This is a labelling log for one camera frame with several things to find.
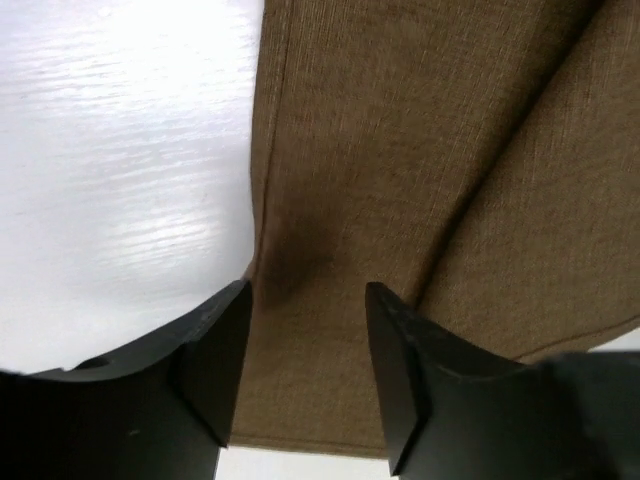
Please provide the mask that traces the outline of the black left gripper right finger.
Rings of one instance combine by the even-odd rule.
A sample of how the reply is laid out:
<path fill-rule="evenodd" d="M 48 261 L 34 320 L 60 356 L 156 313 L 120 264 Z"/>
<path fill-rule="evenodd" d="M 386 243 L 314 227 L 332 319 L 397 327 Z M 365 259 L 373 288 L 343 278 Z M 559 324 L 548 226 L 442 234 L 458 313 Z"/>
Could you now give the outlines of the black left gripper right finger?
<path fill-rule="evenodd" d="M 421 317 L 381 283 L 367 285 L 365 303 L 393 477 L 638 477 L 637 352 L 522 364 Z"/>

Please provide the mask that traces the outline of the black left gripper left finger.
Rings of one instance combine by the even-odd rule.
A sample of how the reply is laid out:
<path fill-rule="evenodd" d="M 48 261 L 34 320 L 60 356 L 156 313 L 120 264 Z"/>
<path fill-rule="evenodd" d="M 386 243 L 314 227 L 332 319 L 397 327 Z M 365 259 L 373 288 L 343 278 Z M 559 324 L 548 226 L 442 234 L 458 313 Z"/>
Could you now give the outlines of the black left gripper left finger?
<path fill-rule="evenodd" d="M 1 376 L 5 479 L 211 479 L 231 436 L 252 310 L 231 282 L 64 371 Z"/>

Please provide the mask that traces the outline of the brown cloth napkin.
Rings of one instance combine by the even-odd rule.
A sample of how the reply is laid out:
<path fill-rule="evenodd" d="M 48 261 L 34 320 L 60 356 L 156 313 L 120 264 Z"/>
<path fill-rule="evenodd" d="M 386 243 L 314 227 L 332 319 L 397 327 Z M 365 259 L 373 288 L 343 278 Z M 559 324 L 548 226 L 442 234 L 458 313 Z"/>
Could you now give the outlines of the brown cloth napkin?
<path fill-rule="evenodd" d="M 232 441 L 379 457 L 370 281 L 532 361 L 639 325 L 635 1 L 269 1 Z"/>

